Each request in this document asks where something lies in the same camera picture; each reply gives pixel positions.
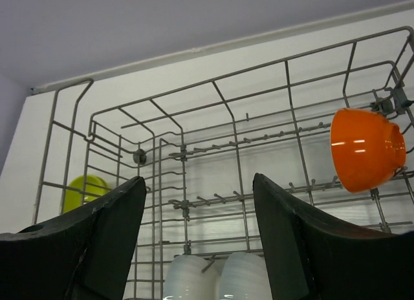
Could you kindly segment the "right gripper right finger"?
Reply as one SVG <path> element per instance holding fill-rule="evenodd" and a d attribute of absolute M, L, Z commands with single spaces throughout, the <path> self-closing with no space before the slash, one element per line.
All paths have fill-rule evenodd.
<path fill-rule="evenodd" d="M 274 299 L 412 299 L 413 233 L 338 219 L 260 173 L 254 206 Z"/>

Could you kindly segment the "white bowl red rim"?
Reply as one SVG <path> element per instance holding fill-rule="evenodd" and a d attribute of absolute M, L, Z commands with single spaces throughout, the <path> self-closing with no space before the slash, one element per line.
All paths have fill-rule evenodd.
<path fill-rule="evenodd" d="M 331 123 L 330 143 L 338 179 L 351 193 L 381 186 L 406 163 L 400 127 L 373 111 L 337 111 Z"/>

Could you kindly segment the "grey wire dish rack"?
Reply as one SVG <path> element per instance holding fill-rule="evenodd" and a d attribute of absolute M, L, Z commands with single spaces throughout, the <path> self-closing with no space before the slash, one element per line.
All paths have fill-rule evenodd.
<path fill-rule="evenodd" d="M 111 189 L 135 176 L 147 198 L 126 299 L 163 299 L 168 268 L 197 255 L 220 268 L 262 255 L 253 177 L 353 224 L 413 229 L 413 29 L 392 28 L 171 89 L 105 94 L 90 78 L 52 100 L 33 223 L 63 213 L 66 189 L 96 175 Z M 348 192 L 330 150 L 345 107 L 398 124 L 406 163 L 373 191 Z"/>

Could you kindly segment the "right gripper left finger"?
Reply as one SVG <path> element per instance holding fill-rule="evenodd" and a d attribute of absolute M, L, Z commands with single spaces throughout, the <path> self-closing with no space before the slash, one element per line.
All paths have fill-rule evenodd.
<path fill-rule="evenodd" d="M 2 299 L 122 299 L 146 203 L 133 177 L 18 233 L 1 234 Z"/>

